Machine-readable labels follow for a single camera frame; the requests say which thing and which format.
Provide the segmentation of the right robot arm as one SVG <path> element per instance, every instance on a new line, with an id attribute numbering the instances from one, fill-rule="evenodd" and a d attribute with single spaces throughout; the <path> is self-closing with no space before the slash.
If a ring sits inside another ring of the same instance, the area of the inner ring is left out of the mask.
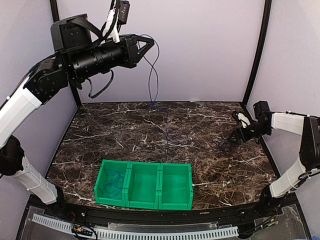
<path id="1" fill-rule="evenodd" d="M 320 118 L 292 111 L 272 111 L 267 101 L 256 102 L 253 110 L 254 119 L 241 111 L 232 113 L 240 127 L 231 132 L 228 143 L 240 145 L 276 133 L 286 136 L 287 143 L 282 144 L 286 153 L 291 150 L 289 144 L 297 148 L 296 158 L 288 164 L 287 170 L 260 193 L 254 210 L 258 216 L 266 217 L 275 212 L 289 194 L 320 173 Z"/>

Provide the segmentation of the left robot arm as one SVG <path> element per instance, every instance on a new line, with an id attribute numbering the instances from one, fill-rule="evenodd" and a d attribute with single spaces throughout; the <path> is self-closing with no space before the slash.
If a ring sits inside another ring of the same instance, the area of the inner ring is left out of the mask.
<path id="1" fill-rule="evenodd" d="M 15 130 L 61 89 L 75 86 L 114 67 L 132 69 L 153 47 L 154 40 L 118 34 L 124 17 L 109 16 L 109 31 L 98 29 L 86 14 L 59 20 L 50 31 L 54 54 L 33 66 L 0 108 L 0 173 L 12 176 L 60 218 L 71 213 L 60 187 L 47 181 L 29 162 Z"/>

